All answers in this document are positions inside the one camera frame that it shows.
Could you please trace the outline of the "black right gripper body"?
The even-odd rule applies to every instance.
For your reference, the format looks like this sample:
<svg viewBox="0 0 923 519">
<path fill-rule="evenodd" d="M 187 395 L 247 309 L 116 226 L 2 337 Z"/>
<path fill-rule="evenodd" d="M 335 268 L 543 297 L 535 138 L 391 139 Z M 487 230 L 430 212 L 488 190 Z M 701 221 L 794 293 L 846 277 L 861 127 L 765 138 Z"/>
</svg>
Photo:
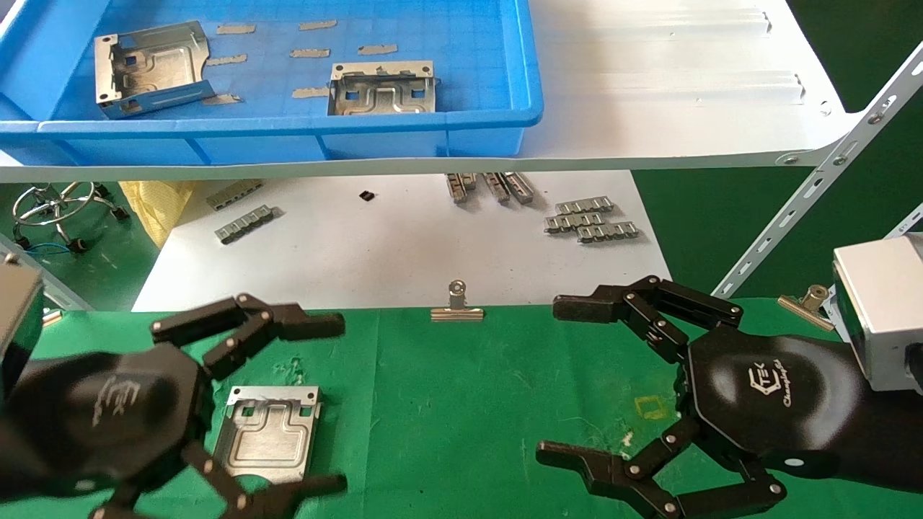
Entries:
<svg viewBox="0 0 923 519">
<path fill-rule="evenodd" d="M 683 368 L 702 449 L 723 466 L 921 492 L 921 396 L 874 391 L 849 346 L 719 327 Z"/>
</svg>

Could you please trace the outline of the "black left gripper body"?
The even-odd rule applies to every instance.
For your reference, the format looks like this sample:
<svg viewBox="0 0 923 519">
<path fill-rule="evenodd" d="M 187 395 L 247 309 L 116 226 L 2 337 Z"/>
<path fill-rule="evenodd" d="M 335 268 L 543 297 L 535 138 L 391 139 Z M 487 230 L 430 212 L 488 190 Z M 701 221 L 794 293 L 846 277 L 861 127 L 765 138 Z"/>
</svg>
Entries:
<svg viewBox="0 0 923 519">
<path fill-rule="evenodd" d="M 211 379 L 175 346 L 34 359 L 2 407 L 2 498 L 149 492 L 184 468 L 214 411 Z"/>
</svg>

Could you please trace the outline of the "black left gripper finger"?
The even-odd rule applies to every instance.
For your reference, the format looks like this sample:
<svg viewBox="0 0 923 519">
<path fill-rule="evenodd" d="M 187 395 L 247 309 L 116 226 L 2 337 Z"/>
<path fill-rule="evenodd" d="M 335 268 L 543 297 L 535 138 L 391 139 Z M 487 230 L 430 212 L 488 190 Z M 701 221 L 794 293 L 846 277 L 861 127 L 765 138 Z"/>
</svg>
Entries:
<svg viewBox="0 0 923 519">
<path fill-rule="evenodd" d="M 340 313 L 310 315 L 297 303 L 270 305 L 250 293 L 240 293 L 153 321 L 149 331 L 158 344 L 177 348 L 227 332 L 227 337 L 202 355 L 201 363 L 211 380 L 222 381 L 274 340 L 343 336 L 345 319 Z"/>
<path fill-rule="evenodd" d="M 273 484 L 248 493 L 221 466 L 200 441 L 190 441 L 179 453 L 182 465 L 194 469 L 222 502 L 218 518 L 293 518 L 304 500 L 346 492 L 343 474 L 306 476 L 301 481 Z M 90 518 L 151 518 L 134 509 L 142 488 L 131 482 L 119 484 L 112 496 L 90 513 Z"/>
</svg>

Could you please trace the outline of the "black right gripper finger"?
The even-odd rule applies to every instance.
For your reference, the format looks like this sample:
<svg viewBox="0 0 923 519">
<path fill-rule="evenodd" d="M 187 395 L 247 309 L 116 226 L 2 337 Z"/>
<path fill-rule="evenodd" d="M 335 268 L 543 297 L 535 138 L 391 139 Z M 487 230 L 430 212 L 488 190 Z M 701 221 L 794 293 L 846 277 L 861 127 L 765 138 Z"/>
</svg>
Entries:
<svg viewBox="0 0 923 519">
<path fill-rule="evenodd" d="M 702 423 L 683 417 L 636 456 L 621 456 L 577 445 L 542 440 L 535 459 L 545 466 L 580 475 L 591 495 L 625 502 L 642 518 L 739 518 L 758 515 L 778 505 L 787 489 L 758 462 L 732 458 L 742 482 L 674 495 L 655 477 L 667 464 L 705 437 Z"/>
<path fill-rule="evenodd" d="M 689 336 L 667 316 L 701 329 L 736 329 L 743 310 L 725 299 L 654 275 L 630 285 L 598 285 L 589 296 L 553 299 L 553 317 L 558 321 L 621 322 L 667 363 L 685 363 Z"/>
</svg>

